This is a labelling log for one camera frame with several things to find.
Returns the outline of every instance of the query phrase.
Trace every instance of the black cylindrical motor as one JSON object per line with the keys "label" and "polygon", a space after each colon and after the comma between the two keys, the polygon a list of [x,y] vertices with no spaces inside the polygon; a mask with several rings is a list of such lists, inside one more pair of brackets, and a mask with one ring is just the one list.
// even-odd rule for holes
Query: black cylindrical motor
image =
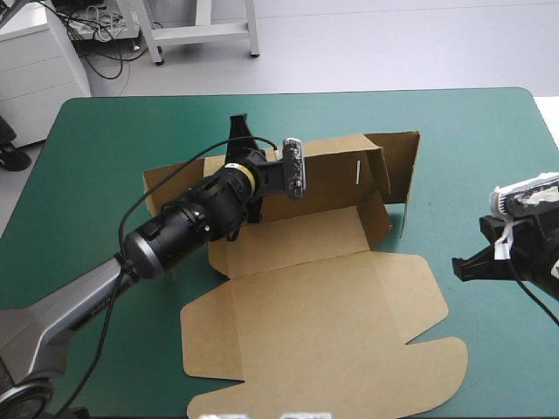
{"label": "black cylindrical motor", "polygon": [[125,251],[141,278],[157,278],[208,241],[235,234],[256,189],[251,170],[228,163],[166,203],[127,235]]}

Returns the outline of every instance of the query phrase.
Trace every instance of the black cable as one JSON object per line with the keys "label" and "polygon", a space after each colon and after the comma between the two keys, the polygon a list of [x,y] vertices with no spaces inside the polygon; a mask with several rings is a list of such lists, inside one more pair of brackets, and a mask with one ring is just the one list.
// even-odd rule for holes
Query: black cable
{"label": "black cable", "polygon": [[[158,25],[161,27],[161,29],[163,29],[163,25],[160,24],[159,22],[154,22],[154,24],[158,24]],[[147,47],[144,48],[143,51],[142,51],[140,54],[136,55],[136,56],[133,57],[133,58],[111,57],[110,55],[106,55],[106,54],[103,53],[103,52],[99,52],[99,51],[93,50],[93,49],[91,49],[91,50],[85,50],[85,51],[86,51],[86,55],[81,56],[80,58],[83,58],[83,57],[89,55],[90,52],[93,52],[94,54],[101,55],[101,57],[113,59],[113,60],[115,60],[115,61],[132,62],[132,61],[136,61],[138,58],[142,57],[146,52],[148,52],[148,48],[147,48]]]}
{"label": "black cable", "polygon": [[559,319],[555,316],[549,308],[543,304],[543,301],[538,299],[533,292],[531,292],[528,287],[524,284],[521,274],[514,268],[513,262],[511,259],[507,260],[508,269],[513,273],[514,281],[519,287],[534,301],[548,316],[550,319],[554,321],[554,323],[559,326]]}
{"label": "black cable", "polygon": [[93,72],[95,72],[95,74],[97,74],[99,77],[101,77],[103,79],[114,80],[114,79],[118,79],[121,76],[122,72],[124,71],[124,61],[123,61],[124,58],[122,58],[122,51],[121,51],[121,48],[119,47],[119,45],[117,44],[116,39],[114,38],[113,34],[110,32],[110,30],[105,25],[103,25],[99,22],[95,22],[95,21],[90,20],[90,19],[84,19],[82,17],[75,17],[75,16],[73,16],[73,14],[70,15],[68,13],[64,13],[63,11],[55,10],[51,6],[49,6],[48,4],[45,4],[43,2],[43,0],[34,0],[34,1],[35,1],[35,3],[39,3],[39,4],[43,5],[48,11],[50,11],[52,14],[54,14],[60,20],[60,22],[66,27],[66,32],[69,31],[70,33],[73,34],[74,40],[85,40],[85,39],[78,32],[76,32],[76,30],[74,30],[71,27],[70,22],[82,23],[82,24],[85,24],[85,25],[89,26],[90,28],[92,28],[93,29],[92,39],[95,39],[95,34],[98,31],[104,30],[107,33],[107,35],[110,37],[110,40],[117,47],[117,51],[119,53],[119,57],[117,59],[118,59],[118,61],[120,61],[119,71],[114,76],[106,76],[105,74],[102,74],[99,70],[97,70],[95,68],[93,63],[89,60],[89,57],[87,56],[87,54],[85,56],[82,56],[82,58],[91,67]]}
{"label": "black cable", "polygon": [[204,150],[202,150],[201,152],[199,152],[198,154],[196,154],[194,157],[190,158],[189,160],[187,160],[186,162],[184,162],[183,164],[181,164],[178,168],[176,168],[175,170],[173,170],[171,173],[169,173],[168,175],[166,175],[164,178],[162,178],[158,183],[156,183],[152,188],[150,188],[145,194],[143,194],[135,203],[132,204],[132,206],[126,211],[126,213],[124,214],[124,217],[121,219],[121,224],[119,225],[119,246],[121,247],[121,255],[126,258],[126,253],[124,250],[124,227],[126,225],[126,221],[128,220],[128,218],[130,217],[130,215],[134,212],[134,210],[136,208],[138,208],[138,206],[140,206],[140,204],[151,194],[153,194],[156,190],[158,190],[161,186],[163,186],[165,183],[167,183],[171,178],[173,178],[176,174],[178,174],[181,170],[183,170],[184,168],[186,168],[189,164],[191,164],[194,160],[198,159],[199,157],[205,155],[206,153],[208,153],[209,151],[213,150],[214,148],[217,148],[219,146],[223,146],[224,144],[228,144],[230,142],[234,142],[234,141],[239,141],[239,140],[257,140],[257,141],[263,141],[266,142],[267,144],[271,145],[273,147],[274,150],[277,150],[277,146],[271,142],[270,140],[267,140],[266,138],[262,138],[262,137],[254,137],[251,135],[248,136],[243,136],[243,137],[234,137],[234,138],[230,138],[229,140],[223,140],[220,142],[216,142],[215,144],[213,144],[212,146],[209,146],[207,148],[205,148]]}
{"label": "black cable", "polygon": [[[268,140],[266,138],[254,137],[254,136],[235,137],[235,138],[230,138],[229,140],[224,140],[224,141],[217,142],[217,143],[205,148],[201,152],[197,153],[194,157],[190,158],[189,160],[187,160],[186,162],[181,164],[178,168],[173,170],[170,174],[166,175],[155,186],[153,186],[145,194],[143,194],[141,196],[141,198],[138,199],[135,203],[133,203],[132,206],[124,214],[124,217],[122,218],[121,223],[119,225],[119,245],[121,247],[121,255],[124,257],[125,260],[126,260],[126,255],[125,255],[125,250],[124,250],[124,227],[126,225],[126,221],[130,217],[130,215],[134,212],[134,210],[136,208],[138,208],[138,206],[148,196],[153,194],[156,190],[158,190],[161,186],[163,186],[166,182],[168,182],[171,178],[173,178],[175,175],[177,175],[181,170],[186,168],[193,161],[195,161],[196,159],[198,159],[202,155],[205,155],[206,153],[213,150],[214,148],[217,148],[219,146],[223,146],[224,144],[228,144],[230,142],[239,141],[239,140],[263,141],[263,142],[271,145],[274,150],[278,149],[278,147],[273,142],[271,142],[270,140]],[[91,365],[89,366],[89,368],[87,369],[84,376],[82,377],[81,381],[79,382],[78,387],[76,387],[76,389],[73,391],[70,398],[68,398],[66,403],[64,403],[64,405],[52,417],[52,419],[59,419],[62,416],[62,414],[70,407],[70,405],[73,403],[75,398],[79,395],[79,392],[83,389],[83,387],[85,387],[85,385],[86,385],[87,381],[89,380],[89,377],[93,373],[95,367],[97,367],[97,363],[99,362],[99,359],[101,357],[101,353],[103,351],[103,346],[105,345],[105,339],[107,337],[108,326],[109,326],[109,323],[111,321],[111,316],[113,314],[114,302],[116,300],[116,296],[117,296],[118,290],[121,286],[121,282],[122,282],[123,277],[124,277],[124,271],[122,269],[121,272],[119,273],[119,276],[117,277],[117,279],[114,283],[114,288],[113,288],[113,291],[111,293],[110,300],[108,301],[108,304],[107,304],[107,313],[105,314],[105,321],[103,322],[103,328],[101,329],[101,333],[100,333],[100,337],[99,337],[99,343],[97,344],[97,350],[95,351],[95,356],[93,357],[93,361],[92,361]]]}
{"label": "black cable", "polygon": [[124,271],[121,270],[119,276],[117,277],[114,283],[113,292],[111,293],[111,297],[107,306],[105,321],[103,322],[103,328],[101,329],[99,343],[97,344],[97,350],[95,351],[95,356],[93,357],[93,361],[89,366],[89,368],[87,369],[84,376],[82,377],[81,381],[79,382],[78,387],[76,387],[76,389],[73,390],[72,395],[70,395],[66,403],[64,403],[64,405],[59,409],[59,411],[56,414],[54,414],[52,419],[59,419],[62,416],[62,414],[70,407],[70,405],[73,403],[75,398],[78,396],[79,392],[82,390],[83,387],[85,387],[87,380],[89,380],[89,377],[93,373],[95,367],[97,367],[97,363],[99,362],[101,353],[103,352],[103,346],[105,345],[105,338],[107,337],[108,325],[111,321],[111,316],[113,314],[113,307],[114,307],[114,302],[116,300],[116,294],[118,293],[118,290],[121,286],[123,277],[124,277]]}

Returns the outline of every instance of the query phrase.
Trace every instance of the power cord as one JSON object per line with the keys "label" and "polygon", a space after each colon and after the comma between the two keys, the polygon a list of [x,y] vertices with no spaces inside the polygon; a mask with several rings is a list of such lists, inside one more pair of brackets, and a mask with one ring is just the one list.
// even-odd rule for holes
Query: power cord
{"label": "power cord", "polygon": [[[144,48],[139,54],[137,54],[136,56],[132,57],[132,58],[123,58],[122,57],[122,48],[120,45],[118,45],[118,43],[116,42],[115,36],[118,37],[119,32],[115,33],[115,35],[112,33],[112,31],[114,30],[114,19],[115,17],[120,17],[121,15],[118,15],[117,13],[114,12],[108,12],[110,16],[110,18],[105,21],[102,21],[101,19],[101,13],[102,11],[100,11],[97,7],[95,7],[96,10],[96,16],[98,17],[98,21],[89,19],[89,10],[90,8],[88,7],[86,9],[86,18],[83,17],[75,17],[74,14],[76,13],[76,10],[71,12],[71,13],[66,13],[60,10],[55,10],[53,9],[51,6],[49,6],[48,4],[45,4],[44,0],[34,0],[36,3],[39,3],[41,5],[43,5],[48,11],[50,11],[53,15],[55,15],[59,21],[64,25],[64,27],[66,28],[66,33],[68,34],[68,37],[72,40],[72,41],[86,41],[86,40],[90,40],[90,39],[85,39],[83,37],[83,35],[81,35],[78,30],[72,25],[72,23],[78,23],[81,24],[83,26],[89,27],[93,30],[92,33],[92,39],[91,40],[95,40],[96,38],[99,39],[101,42],[113,42],[114,46],[116,47],[116,50],[118,52],[118,57],[113,57],[110,56],[108,54],[105,54],[103,52],[99,52],[97,50],[94,50],[93,48],[90,49],[84,49],[84,51],[86,52],[83,55],[80,55],[79,57],[84,59],[87,63],[87,65],[93,70],[93,72],[95,72],[95,74],[97,74],[99,77],[103,78],[103,79],[107,79],[107,80],[113,80],[113,79],[118,79],[121,75],[122,72],[124,70],[124,63],[130,63],[133,61],[136,61],[138,58],[142,57],[148,50],[148,48]],[[163,28],[163,25],[160,24],[159,22],[154,22],[154,24],[157,24],[158,26],[160,26],[161,28]],[[104,35],[101,35],[102,33],[106,33],[108,35],[108,38],[103,38]],[[119,61],[120,65],[119,65],[119,70],[118,72],[114,75],[114,76],[107,76],[106,74],[101,73],[92,63],[92,61],[90,60],[89,56],[90,54],[96,54],[96,55],[100,55],[101,57],[105,57],[108,59],[112,59],[114,61]]]}
{"label": "power cord", "polygon": [[[192,158],[190,158],[189,160],[187,160],[186,162],[181,164],[178,168],[173,170],[171,173],[169,173],[163,179],[161,179],[156,185],[154,185],[152,188],[150,188],[137,201],[135,201],[130,206],[130,208],[128,208],[128,210],[126,211],[126,213],[122,217],[121,223],[119,224],[119,231],[118,231],[119,246],[120,246],[120,249],[121,249],[122,260],[126,260],[126,250],[124,248],[124,229],[126,227],[126,222],[127,222],[128,218],[130,217],[130,215],[140,206],[140,204],[143,201],[145,201],[148,196],[150,196],[154,192],[156,192],[161,186],[163,186],[165,183],[167,183],[169,180],[171,180],[173,177],[175,177],[179,172],[181,172],[184,168],[186,168],[188,165],[190,165],[196,159],[202,157],[203,155],[210,152],[214,148],[218,148],[220,146],[223,146],[224,144],[229,144],[230,142],[239,141],[239,140],[263,141],[263,142],[269,144],[270,146],[272,146],[274,150],[278,149],[278,147],[272,141],[270,141],[266,138],[255,137],[255,136],[251,136],[251,135],[250,136],[242,136],[242,137],[234,137],[234,138],[230,138],[228,140],[216,142],[215,144],[205,148],[204,150],[197,153]],[[108,327],[109,327],[109,324],[110,324],[110,321],[111,321],[111,316],[113,314],[114,302],[116,300],[116,296],[118,294],[118,290],[121,286],[121,282],[122,282],[123,278],[124,278],[124,269],[122,268],[121,272],[119,273],[119,276],[117,277],[117,279],[114,283],[114,288],[113,288],[113,291],[111,292],[110,300],[108,301],[108,304],[107,304],[107,313],[105,314],[105,320],[103,321],[103,328],[101,329],[101,333],[100,333],[100,337],[99,337],[99,343],[97,344],[97,350],[95,351],[95,356],[93,357],[93,361],[92,361],[91,365],[89,366],[86,373],[84,374],[81,381],[79,382],[78,387],[76,387],[76,389],[72,392],[72,395],[70,395],[70,397],[68,398],[66,403],[64,403],[64,405],[52,417],[52,419],[59,419],[66,412],[66,410],[70,407],[70,405],[73,403],[73,401],[79,395],[79,393],[81,392],[83,387],[85,387],[85,385],[87,384],[87,381],[89,380],[89,377],[93,373],[95,367],[97,367],[97,364],[99,362],[99,359],[100,359],[102,351],[103,351],[103,347],[105,345],[105,339],[107,337]]]}
{"label": "power cord", "polygon": [[511,259],[507,260],[507,265],[508,265],[508,269],[510,269],[510,271],[513,273],[513,279],[514,281],[516,281],[516,284],[518,284],[518,286],[532,299],[532,301],[534,301],[548,316],[550,319],[553,320],[553,322],[559,326],[559,318],[557,318],[557,316],[555,316],[553,314],[553,312],[551,312],[551,310],[549,310],[549,307],[547,307],[543,301],[541,301],[540,299],[538,299],[535,294],[533,292],[531,292],[529,290],[529,288],[524,284],[524,280],[521,276],[521,274],[516,270],[516,268],[514,268],[513,262]]}

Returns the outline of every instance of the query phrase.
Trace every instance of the unfolded cardboard box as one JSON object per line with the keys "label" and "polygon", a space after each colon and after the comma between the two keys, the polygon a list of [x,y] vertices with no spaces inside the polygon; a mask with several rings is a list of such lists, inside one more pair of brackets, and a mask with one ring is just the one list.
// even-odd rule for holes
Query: unfolded cardboard box
{"label": "unfolded cardboard box", "polygon": [[[195,397],[190,419],[397,418],[458,390],[462,340],[408,343],[448,314],[428,264],[372,251],[390,231],[383,204],[407,199],[418,143],[418,133],[308,142],[306,197],[267,197],[262,223],[244,226],[236,242],[210,244],[211,265],[230,280],[182,310],[184,369],[244,382]],[[149,210],[223,161],[196,161],[152,196]],[[146,186],[174,167],[145,172]]]}

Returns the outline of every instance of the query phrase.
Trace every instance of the white table frame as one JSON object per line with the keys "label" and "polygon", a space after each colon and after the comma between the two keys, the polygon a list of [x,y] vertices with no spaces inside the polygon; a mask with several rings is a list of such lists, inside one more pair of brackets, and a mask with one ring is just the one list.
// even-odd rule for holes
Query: white table frame
{"label": "white table frame", "polygon": [[163,64],[162,47],[165,45],[201,44],[249,38],[251,55],[253,57],[260,55],[253,0],[245,0],[245,21],[228,24],[211,24],[211,0],[197,0],[196,24],[176,28],[155,27],[147,0],[131,0],[131,4],[135,8],[151,58],[158,65]]}

